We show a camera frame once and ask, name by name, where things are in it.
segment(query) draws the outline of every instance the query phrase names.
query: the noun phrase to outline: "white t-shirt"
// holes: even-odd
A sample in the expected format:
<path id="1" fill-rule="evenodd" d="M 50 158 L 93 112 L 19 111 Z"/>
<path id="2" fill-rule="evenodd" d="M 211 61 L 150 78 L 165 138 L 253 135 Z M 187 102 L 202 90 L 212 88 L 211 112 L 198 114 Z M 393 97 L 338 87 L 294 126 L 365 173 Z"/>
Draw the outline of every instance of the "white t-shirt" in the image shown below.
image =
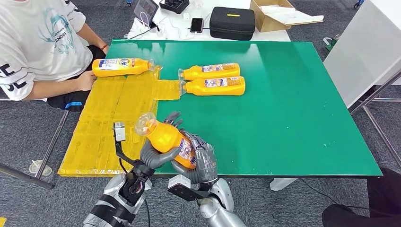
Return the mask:
<path id="1" fill-rule="evenodd" d="M 76 32 L 85 16 L 70 0 L 0 0 L 0 87 L 12 100 L 33 81 L 64 81 L 82 73 L 92 53 Z"/>

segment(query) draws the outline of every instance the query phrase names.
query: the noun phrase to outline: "yellow taped area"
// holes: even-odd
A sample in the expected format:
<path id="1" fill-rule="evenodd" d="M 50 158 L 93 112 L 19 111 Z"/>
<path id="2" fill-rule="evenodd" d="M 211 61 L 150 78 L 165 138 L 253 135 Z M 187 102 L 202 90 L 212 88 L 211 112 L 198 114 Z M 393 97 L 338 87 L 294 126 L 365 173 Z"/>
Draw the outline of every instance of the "yellow taped area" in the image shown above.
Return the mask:
<path id="1" fill-rule="evenodd" d="M 6 223 L 7 218 L 0 218 L 0 227 L 4 227 L 4 224 Z"/>
<path id="2" fill-rule="evenodd" d="M 156 100 L 178 100 L 180 99 L 178 80 L 158 80 L 156 83 L 154 97 Z"/>
<path id="3" fill-rule="evenodd" d="M 179 99 L 178 81 L 159 80 L 156 72 L 98 78 L 74 130 L 61 163 L 61 176 L 113 176 L 123 173 L 115 152 L 113 123 L 124 122 L 126 156 L 139 158 L 145 137 L 134 130 L 136 120 L 146 112 L 157 113 L 157 101 Z M 123 161 L 126 169 L 131 166 Z"/>

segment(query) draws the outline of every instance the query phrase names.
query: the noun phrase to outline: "clear plastic bottle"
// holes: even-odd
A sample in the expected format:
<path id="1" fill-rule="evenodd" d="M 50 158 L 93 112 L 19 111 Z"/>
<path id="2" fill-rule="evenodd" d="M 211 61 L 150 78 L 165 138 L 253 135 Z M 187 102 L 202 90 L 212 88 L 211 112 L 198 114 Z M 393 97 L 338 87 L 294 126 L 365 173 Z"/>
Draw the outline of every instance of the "clear plastic bottle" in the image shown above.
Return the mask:
<path id="1" fill-rule="evenodd" d="M 162 153 L 180 147 L 181 151 L 175 160 L 186 168 L 196 167 L 196 156 L 191 142 L 176 127 L 156 120 L 153 113 L 142 115 L 135 124 L 135 131 L 140 136 L 146 136 L 152 146 Z"/>

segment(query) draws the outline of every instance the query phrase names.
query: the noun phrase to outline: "red bracelet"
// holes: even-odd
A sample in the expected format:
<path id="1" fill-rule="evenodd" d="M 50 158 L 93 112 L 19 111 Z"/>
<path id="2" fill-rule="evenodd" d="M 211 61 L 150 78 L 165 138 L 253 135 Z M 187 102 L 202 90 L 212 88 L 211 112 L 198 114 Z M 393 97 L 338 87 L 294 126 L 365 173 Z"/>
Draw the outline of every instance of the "red bracelet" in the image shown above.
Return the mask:
<path id="1" fill-rule="evenodd" d="M 100 48 L 100 50 L 102 51 L 104 48 L 106 48 L 108 46 L 108 44 L 104 45 L 102 48 Z"/>

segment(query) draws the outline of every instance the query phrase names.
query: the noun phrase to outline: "orange bottle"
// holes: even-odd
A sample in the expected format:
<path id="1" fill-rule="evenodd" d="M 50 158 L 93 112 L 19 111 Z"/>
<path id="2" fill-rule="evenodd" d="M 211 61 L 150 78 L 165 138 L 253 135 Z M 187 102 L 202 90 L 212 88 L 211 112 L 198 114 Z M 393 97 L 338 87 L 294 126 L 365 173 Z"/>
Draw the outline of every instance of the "orange bottle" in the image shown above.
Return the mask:
<path id="1" fill-rule="evenodd" d="M 135 124 L 135 131 L 140 136 L 146 136 L 152 146 L 162 153 L 179 147 L 181 151 L 174 160 L 189 169 L 196 167 L 191 142 L 176 127 L 156 120 L 153 113 L 143 114 Z"/>
<path id="2" fill-rule="evenodd" d="M 97 77 L 112 77 L 126 74 L 139 75 L 145 71 L 154 71 L 153 60 L 140 58 L 96 59 L 92 63 L 92 71 Z"/>
<path id="3" fill-rule="evenodd" d="M 226 77 L 215 79 L 196 79 L 179 81 L 180 95 L 192 93 L 196 96 L 241 96 L 245 92 L 243 77 Z"/>
<path id="4" fill-rule="evenodd" d="M 212 79 L 220 77 L 237 77 L 240 75 L 238 63 L 226 63 L 218 65 L 194 65 L 187 70 L 179 69 L 180 80 Z"/>

